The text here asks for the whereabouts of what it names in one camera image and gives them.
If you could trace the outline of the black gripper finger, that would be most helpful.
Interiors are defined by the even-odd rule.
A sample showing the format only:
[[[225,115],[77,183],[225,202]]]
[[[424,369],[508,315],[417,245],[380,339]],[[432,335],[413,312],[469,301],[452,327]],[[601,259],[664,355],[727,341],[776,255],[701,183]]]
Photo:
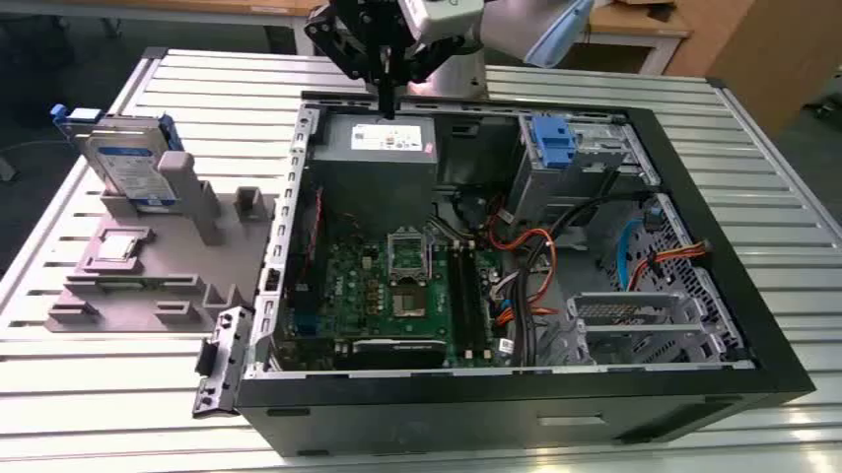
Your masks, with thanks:
[[[330,4],[316,7],[305,23],[305,35],[345,76],[361,80],[377,97],[377,109],[388,117],[388,44],[363,44],[349,33]]]
[[[429,45],[423,45],[416,52],[409,52],[411,45],[403,41],[388,48],[388,118],[395,118],[399,108],[397,89],[408,83],[421,83],[444,61],[455,55],[465,44],[464,37],[447,37]]]

